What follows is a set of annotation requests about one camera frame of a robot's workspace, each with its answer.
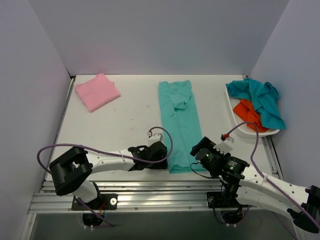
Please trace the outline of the mint green t-shirt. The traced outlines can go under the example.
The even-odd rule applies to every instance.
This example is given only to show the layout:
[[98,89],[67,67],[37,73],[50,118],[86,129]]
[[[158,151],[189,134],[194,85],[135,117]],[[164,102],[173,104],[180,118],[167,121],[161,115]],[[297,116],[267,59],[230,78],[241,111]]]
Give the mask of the mint green t-shirt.
[[202,138],[197,105],[189,80],[158,84],[158,100],[161,126],[173,142],[168,171],[171,174],[191,172],[190,165],[196,160],[190,155],[192,147]]

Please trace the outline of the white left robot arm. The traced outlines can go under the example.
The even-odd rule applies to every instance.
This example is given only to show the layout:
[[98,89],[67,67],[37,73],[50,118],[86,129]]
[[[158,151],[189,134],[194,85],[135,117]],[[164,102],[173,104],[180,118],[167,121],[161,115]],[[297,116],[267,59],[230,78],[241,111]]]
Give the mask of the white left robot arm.
[[49,164],[49,170],[58,196],[72,194],[90,210],[100,206],[101,194],[97,185],[87,178],[109,171],[162,170],[168,167],[168,149],[161,141],[150,146],[140,145],[112,152],[111,155],[89,153],[81,147],[72,147]]

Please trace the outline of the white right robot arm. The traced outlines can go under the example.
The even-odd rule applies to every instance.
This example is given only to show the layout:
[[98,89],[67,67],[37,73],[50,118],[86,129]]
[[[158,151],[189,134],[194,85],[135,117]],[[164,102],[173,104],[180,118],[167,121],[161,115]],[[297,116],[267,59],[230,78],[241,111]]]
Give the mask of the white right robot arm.
[[192,147],[195,157],[214,179],[223,183],[222,200],[227,206],[248,205],[290,219],[298,228],[313,234],[320,232],[320,189],[285,182],[261,172],[255,163],[234,157],[232,137],[214,143],[203,137]]

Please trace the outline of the white plastic tray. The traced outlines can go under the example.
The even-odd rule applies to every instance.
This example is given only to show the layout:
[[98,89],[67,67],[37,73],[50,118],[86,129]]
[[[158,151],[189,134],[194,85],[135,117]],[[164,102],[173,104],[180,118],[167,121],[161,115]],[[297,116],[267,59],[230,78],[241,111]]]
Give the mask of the white plastic tray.
[[238,136],[242,138],[255,138],[256,130],[253,123],[258,127],[258,136],[260,138],[275,135],[280,131],[279,129],[267,128],[262,125],[261,116],[255,111],[250,100],[231,96],[227,87],[225,87],[225,97],[232,125],[237,126],[243,122],[250,122],[244,123],[234,130]]

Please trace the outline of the orange t-shirt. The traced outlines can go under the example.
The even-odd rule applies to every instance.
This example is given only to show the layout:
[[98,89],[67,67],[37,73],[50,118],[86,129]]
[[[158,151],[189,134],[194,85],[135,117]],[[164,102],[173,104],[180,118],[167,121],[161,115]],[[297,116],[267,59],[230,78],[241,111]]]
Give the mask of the orange t-shirt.
[[269,130],[262,125],[261,117],[255,111],[250,100],[241,99],[240,102],[233,108],[233,112],[244,122],[254,123],[260,133],[264,133]]

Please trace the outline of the teal blue t-shirt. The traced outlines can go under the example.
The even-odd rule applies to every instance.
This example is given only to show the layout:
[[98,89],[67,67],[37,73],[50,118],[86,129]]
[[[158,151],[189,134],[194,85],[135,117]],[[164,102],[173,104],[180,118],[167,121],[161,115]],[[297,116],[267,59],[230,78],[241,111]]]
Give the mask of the teal blue t-shirt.
[[246,78],[227,83],[226,89],[231,97],[252,103],[263,127],[278,130],[286,128],[277,106],[279,93],[271,83]]

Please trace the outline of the pink folded t-shirt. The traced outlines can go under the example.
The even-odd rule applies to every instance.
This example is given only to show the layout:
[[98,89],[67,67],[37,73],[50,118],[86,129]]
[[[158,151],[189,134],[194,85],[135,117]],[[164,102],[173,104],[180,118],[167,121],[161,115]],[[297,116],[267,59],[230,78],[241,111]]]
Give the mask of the pink folded t-shirt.
[[85,83],[77,84],[75,92],[90,113],[121,96],[115,83],[103,73]]

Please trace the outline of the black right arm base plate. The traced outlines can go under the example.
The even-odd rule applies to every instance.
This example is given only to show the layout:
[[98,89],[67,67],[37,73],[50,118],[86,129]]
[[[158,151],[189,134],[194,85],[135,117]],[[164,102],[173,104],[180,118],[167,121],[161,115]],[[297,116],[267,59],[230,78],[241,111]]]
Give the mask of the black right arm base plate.
[[218,191],[206,193],[207,206],[213,208],[246,208],[249,205],[240,204],[236,199],[227,201],[223,198],[222,193]]

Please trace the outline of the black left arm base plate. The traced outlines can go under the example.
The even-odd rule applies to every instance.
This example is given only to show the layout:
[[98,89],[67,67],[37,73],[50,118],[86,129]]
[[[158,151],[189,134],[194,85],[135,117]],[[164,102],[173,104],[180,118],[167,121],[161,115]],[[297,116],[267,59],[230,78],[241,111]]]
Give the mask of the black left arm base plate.
[[[115,193],[102,194],[98,198],[85,203],[94,211],[116,210],[118,204],[118,195]],[[87,208],[83,206],[74,196],[71,205],[72,211],[86,211]]]

